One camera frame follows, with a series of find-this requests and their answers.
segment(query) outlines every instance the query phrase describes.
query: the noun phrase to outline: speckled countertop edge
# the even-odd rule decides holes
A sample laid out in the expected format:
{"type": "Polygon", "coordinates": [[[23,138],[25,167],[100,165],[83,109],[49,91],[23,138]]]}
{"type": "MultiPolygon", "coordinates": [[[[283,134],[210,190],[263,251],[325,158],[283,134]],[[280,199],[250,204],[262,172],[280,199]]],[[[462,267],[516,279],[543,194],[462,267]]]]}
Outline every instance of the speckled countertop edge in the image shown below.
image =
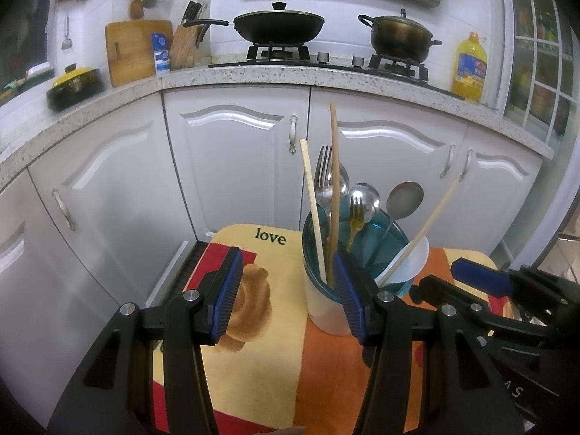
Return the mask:
{"type": "Polygon", "coordinates": [[[553,150],[539,139],[490,109],[443,93],[373,75],[319,67],[232,66],[199,67],[148,78],[106,91],[62,113],[34,123],[0,152],[0,191],[36,158],[95,119],[162,89],[228,83],[282,83],[339,88],[415,103],[487,127],[551,159],[553,150]]]}

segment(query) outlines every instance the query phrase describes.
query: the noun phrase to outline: white cabinet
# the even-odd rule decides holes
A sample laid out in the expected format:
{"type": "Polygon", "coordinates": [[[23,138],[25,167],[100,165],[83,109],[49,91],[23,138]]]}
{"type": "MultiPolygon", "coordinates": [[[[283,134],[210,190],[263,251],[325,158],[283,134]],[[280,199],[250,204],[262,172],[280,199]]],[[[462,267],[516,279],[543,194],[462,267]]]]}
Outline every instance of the white cabinet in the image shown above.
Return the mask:
{"type": "Polygon", "coordinates": [[[30,170],[54,223],[111,296],[157,304],[195,243],[161,96],[101,117],[30,170]]]}
{"type": "Polygon", "coordinates": [[[524,203],[542,157],[470,124],[457,164],[465,175],[433,224],[430,244],[490,254],[524,203]]]}
{"type": "Polygon", "coordinates": [[[298,229],[308,95],[307,87],[259,85],[165,94],[173,154],[199,239],[210,241],[236,223],[298,229]]]}
{"type": "MultiPolygon", "coordinates": [[[[308,124],[313,169],[321,145],[331,143],[330,103],[336,106],[340,162],[349,173],[351,186],[362,181],[375,186],[383,209],[397,184],[416,181],[423,187],[424,199],[419,209],[398,222],[412,238],[460,169],[457,152],[467,123],[384,97],[313,88],[308,124]]],[[[305,189],[303,201],[308,204],[305,189]]],[[[302,223],[308,211],[308,207],[303,207],[302,223]]]]}
{"type": "Polygon", "coordinates": [[[0,376],[44,427],[117,307],[21,173],[0,193],[0,376]]]}

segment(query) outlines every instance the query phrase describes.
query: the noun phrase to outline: hanging wooden spoon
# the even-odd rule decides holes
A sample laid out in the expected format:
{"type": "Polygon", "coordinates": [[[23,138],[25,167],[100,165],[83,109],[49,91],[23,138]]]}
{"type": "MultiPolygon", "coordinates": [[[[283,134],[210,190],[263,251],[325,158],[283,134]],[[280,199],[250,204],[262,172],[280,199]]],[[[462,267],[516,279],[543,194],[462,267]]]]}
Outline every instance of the hanging wooden spoon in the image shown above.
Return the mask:
{"type": "Polygon", "coordinates": [[[140,20],[143,18],[143,3],[141,0],[133,0],[129,5],[129,16],[132,20],[140,20]]]}

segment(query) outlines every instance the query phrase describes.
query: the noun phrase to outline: stove knob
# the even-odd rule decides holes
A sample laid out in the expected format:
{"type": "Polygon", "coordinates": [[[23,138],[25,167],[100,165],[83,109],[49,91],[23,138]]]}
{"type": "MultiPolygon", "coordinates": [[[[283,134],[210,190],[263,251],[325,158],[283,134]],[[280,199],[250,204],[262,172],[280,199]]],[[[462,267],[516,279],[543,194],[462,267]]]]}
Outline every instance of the stove knob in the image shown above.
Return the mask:
{"type": "Polygon", "coordinates": [[[319,52],[316,55],[316,61],[318,63],[328,63],[328,52],[319,52]]]}

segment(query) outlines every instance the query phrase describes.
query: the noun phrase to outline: yellow oil jug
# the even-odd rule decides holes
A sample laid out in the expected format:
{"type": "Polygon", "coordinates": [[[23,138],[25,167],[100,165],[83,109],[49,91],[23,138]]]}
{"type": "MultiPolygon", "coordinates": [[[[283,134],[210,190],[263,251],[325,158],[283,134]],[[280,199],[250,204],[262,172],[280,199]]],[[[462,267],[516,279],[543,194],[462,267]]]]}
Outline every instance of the yellow oil jug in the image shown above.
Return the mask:
{"type": "Polygon", "coordinates": [[[487,71],[487,55],[479,43],[477,33],[471,32],[469,39],[457,46],[457,59],[451,91],[466,100],[479,101],[483,93],[485,72],[487,71]]]}

